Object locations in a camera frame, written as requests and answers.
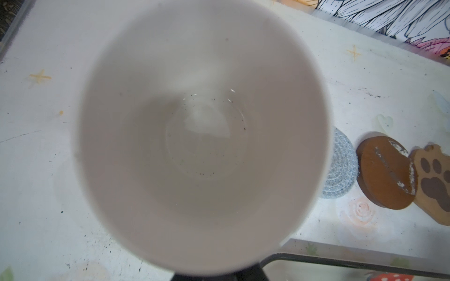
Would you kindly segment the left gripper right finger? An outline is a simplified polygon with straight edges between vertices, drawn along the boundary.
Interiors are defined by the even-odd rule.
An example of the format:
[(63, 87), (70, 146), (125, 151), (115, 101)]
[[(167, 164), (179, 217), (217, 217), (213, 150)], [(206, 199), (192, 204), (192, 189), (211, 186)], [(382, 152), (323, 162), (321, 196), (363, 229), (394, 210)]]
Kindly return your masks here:
[(235, 273), (237, 281), (269, 281), (259, 263)]

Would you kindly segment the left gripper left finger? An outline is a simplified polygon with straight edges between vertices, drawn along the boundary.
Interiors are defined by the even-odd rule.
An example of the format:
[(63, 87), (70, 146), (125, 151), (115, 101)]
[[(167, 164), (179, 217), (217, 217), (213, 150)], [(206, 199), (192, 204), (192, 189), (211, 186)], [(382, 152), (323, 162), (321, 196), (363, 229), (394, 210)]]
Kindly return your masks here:
[(171, 281), (228, 281), (229, 276), (212, 276), (212, 277), (204, 277), (204, 276), (185, 276), (180, 274), (174, 274), (171, 278)]

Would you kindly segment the grey crochet coaster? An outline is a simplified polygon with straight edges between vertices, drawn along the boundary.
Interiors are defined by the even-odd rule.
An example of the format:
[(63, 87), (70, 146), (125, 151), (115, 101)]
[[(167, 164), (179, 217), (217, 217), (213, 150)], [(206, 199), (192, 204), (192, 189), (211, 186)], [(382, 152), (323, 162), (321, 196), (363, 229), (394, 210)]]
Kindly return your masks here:
[(346, 195), (355, 184), (357, 174), (357, 154), (353, 144), (341, 130), (335, 128), (332, 163), (321, 198), (337, 199)]

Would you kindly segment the white mug purple handle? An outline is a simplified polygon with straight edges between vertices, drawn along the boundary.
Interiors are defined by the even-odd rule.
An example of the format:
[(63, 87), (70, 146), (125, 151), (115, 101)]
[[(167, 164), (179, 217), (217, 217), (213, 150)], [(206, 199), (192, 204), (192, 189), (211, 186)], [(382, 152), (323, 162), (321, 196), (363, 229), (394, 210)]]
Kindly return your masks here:
[(148, 1), (80, 87), (76, 169), (105, 229), (188, 276), (248, 268), (305, 221), (333, 150), (310, 50), (255, 1)]

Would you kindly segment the glossy brown wooden coaster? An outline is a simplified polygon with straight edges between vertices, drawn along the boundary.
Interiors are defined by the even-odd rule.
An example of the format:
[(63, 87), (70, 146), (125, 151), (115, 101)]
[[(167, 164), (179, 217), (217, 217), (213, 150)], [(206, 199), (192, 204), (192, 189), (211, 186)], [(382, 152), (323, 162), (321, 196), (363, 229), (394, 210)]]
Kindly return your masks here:
[(356, 150), (357, 182), (375, 205), (391, 210), (407, 208), (416, 197), (416, 173), (408, 150), (381, 135), (363, 140)]

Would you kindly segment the cork paw print coaster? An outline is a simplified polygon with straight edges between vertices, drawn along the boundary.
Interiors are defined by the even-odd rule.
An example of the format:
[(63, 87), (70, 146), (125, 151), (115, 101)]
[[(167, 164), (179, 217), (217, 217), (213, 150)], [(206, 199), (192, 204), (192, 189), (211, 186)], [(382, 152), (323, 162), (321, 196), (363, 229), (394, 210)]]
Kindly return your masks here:
[(434, 221), (450, 224), (450, 156), (439, 145), (416, 149), (410, 156), (416, 171), (414, 203)]

